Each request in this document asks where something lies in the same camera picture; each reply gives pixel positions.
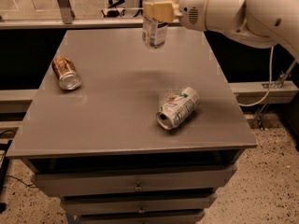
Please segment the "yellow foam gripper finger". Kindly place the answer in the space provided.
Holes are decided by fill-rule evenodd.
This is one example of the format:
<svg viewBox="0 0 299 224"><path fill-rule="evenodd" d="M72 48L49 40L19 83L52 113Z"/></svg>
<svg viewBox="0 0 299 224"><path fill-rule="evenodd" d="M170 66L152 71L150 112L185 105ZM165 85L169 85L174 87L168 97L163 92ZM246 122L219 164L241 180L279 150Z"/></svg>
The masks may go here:
<svg viewBox="0 0 299 224"><path fill-rule="evenodd" d="M157 21L172 23L175 18L181 17L179 5L173 1L152 0L143 3L144 16Z"/></svg>

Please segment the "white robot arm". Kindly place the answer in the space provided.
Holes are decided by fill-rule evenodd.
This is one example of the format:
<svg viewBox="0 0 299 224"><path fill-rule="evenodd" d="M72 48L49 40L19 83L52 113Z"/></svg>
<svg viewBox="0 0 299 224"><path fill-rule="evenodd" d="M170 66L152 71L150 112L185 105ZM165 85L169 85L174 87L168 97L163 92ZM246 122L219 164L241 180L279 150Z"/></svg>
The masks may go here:
<svg viewBox="0 0 299 224"><path fill-rule="evenodd" d="M148 0L144 15L220 33L258 49L279 44L299 62L299 0Z"/></svg>

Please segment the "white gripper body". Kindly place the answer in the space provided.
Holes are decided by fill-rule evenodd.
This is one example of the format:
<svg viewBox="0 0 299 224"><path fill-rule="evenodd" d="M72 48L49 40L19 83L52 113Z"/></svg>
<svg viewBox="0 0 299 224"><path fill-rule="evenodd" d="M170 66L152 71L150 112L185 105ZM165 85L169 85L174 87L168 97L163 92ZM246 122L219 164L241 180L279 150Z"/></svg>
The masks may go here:
<svg viewBox="0 0 299 224"><path fill-rule="evenodd" d="M180 23L187 29L204 32L208 0L179 0Z"/></svg>

